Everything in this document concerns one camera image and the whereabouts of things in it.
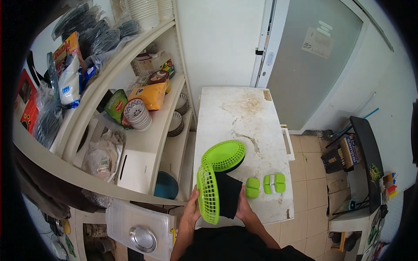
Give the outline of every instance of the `door handle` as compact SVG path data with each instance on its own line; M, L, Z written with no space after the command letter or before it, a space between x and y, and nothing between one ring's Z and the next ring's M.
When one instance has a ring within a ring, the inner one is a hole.
M274 56L274 53L269 53L267 55L267 59L266 59L266 62L265 62L266 65L268 65L268 66L271 65L271 63L273 62L273 56Z

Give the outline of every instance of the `white door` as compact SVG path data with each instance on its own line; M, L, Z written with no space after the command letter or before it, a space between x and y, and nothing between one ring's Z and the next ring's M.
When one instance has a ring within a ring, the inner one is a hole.
M337 81L363 21L338 0L277 0L258 88L301 130Z

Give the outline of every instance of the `cardboard box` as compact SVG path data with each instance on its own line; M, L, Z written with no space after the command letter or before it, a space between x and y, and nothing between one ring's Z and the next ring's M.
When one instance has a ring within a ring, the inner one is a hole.
M357 146L353 135L343 138L340 146L346 169L349 169L360 162L361 157L359 157L359 147Z
M20 117L20 123L32 134L33 125L38 115L36 107L37 90L28 73L23 69L18 84L15 99L15 115Z

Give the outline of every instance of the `person's hand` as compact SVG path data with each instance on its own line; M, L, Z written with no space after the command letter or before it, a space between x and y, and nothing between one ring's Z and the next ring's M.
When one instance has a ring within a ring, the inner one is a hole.
M190 195L189 202L187 203L186 207L184 208L184 213L181 217L181 221L186 221L189 224L195 224L196 221L199 219L200 210L199 210L199 203L197 198L199 197L199 191L197 187L194 186L193 192Z
M254 212L252 211L247 197L245 196L245 186L242 186L240 192L240 200L238 201L238 209L235 216L244 222L244 219L250 217Z

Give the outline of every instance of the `green snack bag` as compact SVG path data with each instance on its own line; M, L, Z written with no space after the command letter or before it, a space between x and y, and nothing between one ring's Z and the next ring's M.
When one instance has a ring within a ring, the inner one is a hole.
M123 116L123 108L128 103L125 91L123 89L117 90L110 100L106 103L104 110L114 118L125 129L132 129L132 126Z

